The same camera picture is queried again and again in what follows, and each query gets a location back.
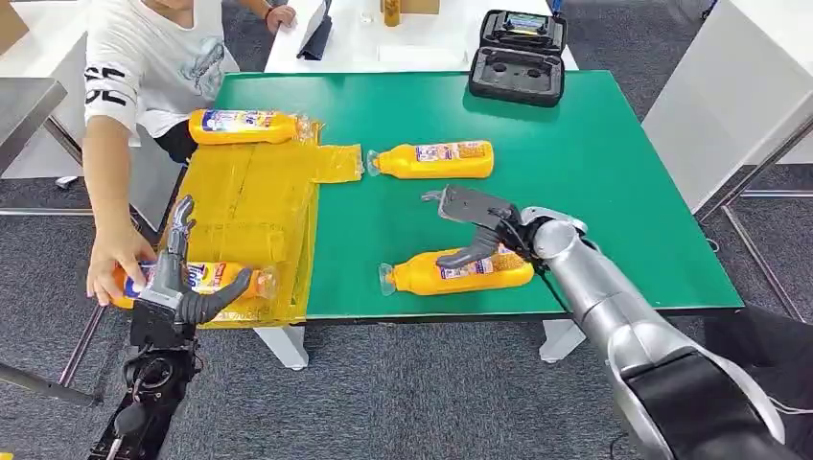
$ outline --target open black case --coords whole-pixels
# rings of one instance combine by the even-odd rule
[[[555,106],[565,90],[567,31],[560,16],[488,11],[472,59],[469,91],[482,98]]]

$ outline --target yellow bottle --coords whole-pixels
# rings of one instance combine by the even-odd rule
[[[140,265],[149,283],[155,273],[155,263],[142,262]],[[231,262],[195,262],[187,263],[186,268],[187,280],[192,290],[201,294],[211,294],[234,281],[244,266]],[[276,296],[278,279],[276,267],[273,265],[254,270],[251,272],[248,289],[239,298],[273,299]],[[113,298],[113,304],[122,309],[132,309],[132,303],[138,297],[132,278],[128,277],[120,266],[117,266],[113,272],[113,281],[125,294],[124,297]]]
[[[401,24],[401,0],[383,0],[383,23],[386,27]]]
[[[460,268],[437,266],[437,258],[457,249],[425,252],[403,264],[381,264],[379,277],[383,295],[408,290],[418,295],[451,294],[469,290],[511,288],[531,281],[533,265],[512,251],[499,247],[497,254]]]
[[[202,109],[189,117],[189,133],[202,145],[282,144],[296,137],[296,129],[295,116],[274,110]]]
[[[367,170],[371,175],[384,173],[400,179],[482,178],[488,177],[493,169],[494,150],[488,141],[402,144],[390,151],[367,153]]]

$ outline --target green table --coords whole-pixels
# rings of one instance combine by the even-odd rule
[[[388,150],[486,139],[494,173],[478,180],[366,176],[320,189],[308,320],[455,320],[565,313],[538,280],[518,288],[383,297],[382,262],[468,244],[474,228],[437,216],[421,194],[459,183],[584,220],[590,238],[664,313],[742,307],[633,111],[607,72],[568,72],[555,108],[478,99],[460,73],[240,74],[217,108],[280,109],[323,121],[323,144]]]

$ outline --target yellow packaging tape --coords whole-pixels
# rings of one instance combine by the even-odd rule
[[[191,195],[189,260],[277,266],[277,297],[239,300],[201,328],[305,320],[314,262],[317,183],[361,179],[360,146],[200,146],[178,196]]]

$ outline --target human hand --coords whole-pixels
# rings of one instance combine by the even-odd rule
[[[274,7],[266,16],[266,26],[268,26],[269,31],[276,34],[280,24],[290,26],[295,16],[296,11],[288,5]]]
[[[96,295],[99,305],[106,306],[113,297],[124,293],[117,285],[113,272],[120,265],[134,284],[143,287],[147,280],[139,260],[155,260],[155,251],[135,230],[129,220],[112,224],[99,224],[96,227],[96,240],[90,252],[90,267],[87,269],[87,296]]]

